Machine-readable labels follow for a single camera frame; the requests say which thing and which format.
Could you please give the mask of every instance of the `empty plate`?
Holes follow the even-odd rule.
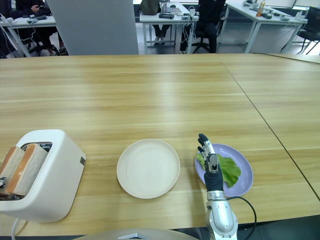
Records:
[[[121,187],[140,199],[168,192],[176,183],[180,161],[176,151],[158,139],[143,139],[128,146],[116,166]]]
[[[227,187],[227,183],[223,182],[223,190],[224,194],[228,197],[241,196],[244,195],[249,189],[252,187],[254,182],[254,173],[250,166],[248,160],[243,156],[239,151],[234,149],[233,147],[223,145],[223,144],[212,144],[213,149],[216,154],[220,154],[224,158],[232,158],[237,165],[241,169],[241,175],[238,178],[233,187]],[[195,169],[202,180],[205,183],[205,170],[202,169],[201,164],[197,159],[194,161]]]

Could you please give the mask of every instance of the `white toaster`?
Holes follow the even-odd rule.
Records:
[[[24,149],[31,143],[50,146],[49,152],[28,194],[20,200],[0,201],[0,213],[37,223],[59,221],[72,207],[86,155],[59,129],[28,132],[16,146]]]

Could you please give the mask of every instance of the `green lettuce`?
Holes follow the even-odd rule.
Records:
[[[228,188],[231,188],[237,183],[241,175],[241,169],[237,167],[231,157],[223,157],[220,154],[217,154],[217,157],[222,171],[223,181],[226,182]],[[202,169],[205,170],[205,159],[201,153],[197,153],[195,158],[201,164]]]

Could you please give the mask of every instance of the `robotic arm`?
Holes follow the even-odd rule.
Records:
[[[204,157],[204,181],[208,200],[205,218],[210,240],[236,240],[238,220],[225,197],[218,156],[210,140],[204,134],[199,134],[198,142],[201,144],[198,150]]]

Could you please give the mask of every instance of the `bread slice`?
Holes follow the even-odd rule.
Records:
[[[27,146],[6,190],[8,193],[25,196],[34,183],[48,152],[36,143]]]
[[[19,163],[21,162],[22,157],[24,156],[25,151],[20,147],[13,146],[10,148],[6,154],[1,166],[0,166],[0,178],[5,177],[5,186],[0,188],[0,195],[6,196],[9,195],[7,192],[8,184],[11,181]]]

